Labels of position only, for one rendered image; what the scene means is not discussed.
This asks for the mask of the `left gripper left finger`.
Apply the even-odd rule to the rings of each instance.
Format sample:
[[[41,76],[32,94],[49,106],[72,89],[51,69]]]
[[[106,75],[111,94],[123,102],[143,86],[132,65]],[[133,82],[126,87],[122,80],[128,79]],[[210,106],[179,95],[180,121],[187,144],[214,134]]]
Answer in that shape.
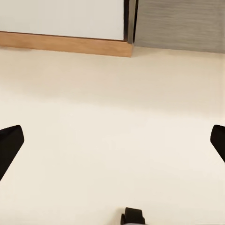
[[[23,144],[24,136],[21,125],[0,130],[0,180]]]

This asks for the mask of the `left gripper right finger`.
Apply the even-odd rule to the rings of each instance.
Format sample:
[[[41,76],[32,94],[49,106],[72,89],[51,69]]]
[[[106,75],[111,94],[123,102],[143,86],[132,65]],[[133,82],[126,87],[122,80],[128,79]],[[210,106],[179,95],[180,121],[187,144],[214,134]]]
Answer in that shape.
[[[221,156],[221,158],[225,162],[225,127],[221,125],[214,125],[211,136],[210,142]]]

